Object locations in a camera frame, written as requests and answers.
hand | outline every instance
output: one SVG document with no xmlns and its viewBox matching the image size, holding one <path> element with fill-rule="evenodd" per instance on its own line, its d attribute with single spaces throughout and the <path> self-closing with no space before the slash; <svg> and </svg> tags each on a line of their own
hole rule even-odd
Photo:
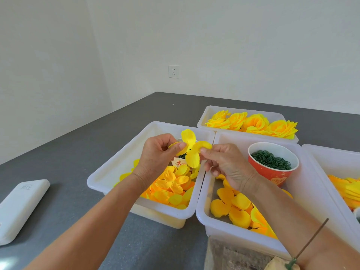
<svg viewBox="0 0 360 270">
<path fill-rule="evenodd" d="M 248 181 L 259 175 L 235 144 L 217 144 L 211 150 L 201 148 L 200 152 L 203 158 L 208 159 L 206 172 L 211 171 L 214 176 L 225 175 L 229 184 L 240 192 Z"/>
<path fill-rule="evenodd" d="M 144 190 L 164 172 L 174 156 L 186 146 L 186 143 L 180 142 L 168 148 L 175 142 L 177 140 L 169 133 L 154 136 L 145 141 L 140 161 L 133 171 L 143 184 Z"/>
</svg>

forearm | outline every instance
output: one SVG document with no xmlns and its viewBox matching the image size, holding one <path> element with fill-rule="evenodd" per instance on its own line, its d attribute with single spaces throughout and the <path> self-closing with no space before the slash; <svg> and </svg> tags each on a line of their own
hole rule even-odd
<svg viewBox="0 0 360 270">
<path fill-rule="evenodd" d="M 262 176 L 244 189 L 292 257 L 296 256 L 321 223 Z M 356 269 L 359 254 L 327 227 L 315 237 L 298 259 L 306 270 Z"/>
<path fill-rule="evenodd" d="M 25 269 L 98 269 L 143 188 L 126 177 Z"/>
</svg>

white power bank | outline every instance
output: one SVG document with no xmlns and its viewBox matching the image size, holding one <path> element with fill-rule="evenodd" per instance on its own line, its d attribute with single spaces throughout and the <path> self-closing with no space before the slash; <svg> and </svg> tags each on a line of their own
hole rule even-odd
<svg viewBox="0 0 360 270">
<path fill-rule="evenodd" d="M 11 243 L 50 186 L 46 179 L 22 182 L 0 204 L 0 245 Z"/>
</svg>

white wall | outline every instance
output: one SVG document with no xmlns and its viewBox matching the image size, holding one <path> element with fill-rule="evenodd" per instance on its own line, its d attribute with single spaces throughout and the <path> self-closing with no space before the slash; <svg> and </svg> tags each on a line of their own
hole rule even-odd
<svg viewBox="0 0 360 270">
<path fill-rule="evenodd" d="M 127 87 L 132 100 L 161 91 L 360 114 L 360 0 L 88 4 L 114 109 Z"/>
<path fill-rule="evenodd" d="M 111 111 L 86 0 L 0 0 L 0 164 Z"/>
</svg>

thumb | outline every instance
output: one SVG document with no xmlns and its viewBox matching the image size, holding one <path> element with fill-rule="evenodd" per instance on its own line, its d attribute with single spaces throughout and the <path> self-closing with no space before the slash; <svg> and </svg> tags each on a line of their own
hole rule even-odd
<svg viewBox="0 0 360 270">
<path fill-rule="evenodd" d="M 169 157 L 169 158 L 174 158 L 175 155 L 178 155 L 179 152 L 181 152 L 182 149 L 184 149 L 186 147 L 186 143 L 185 142 L 179 142 L 176 143 L 175 145 L 171 146 L 170 148 L 168 148 L 164 153 Z"/>
<path fill-rule="evenodd" d="M 216 162 L 219 162 L 219 160 L 222 156 L 222 153 L 220 153 L 218 151 L 214 151 L 214 150 L 209 150 L 206 148 L 201 148 L 200 152 L 206 159 L 214 160 Z"/>
</svg>

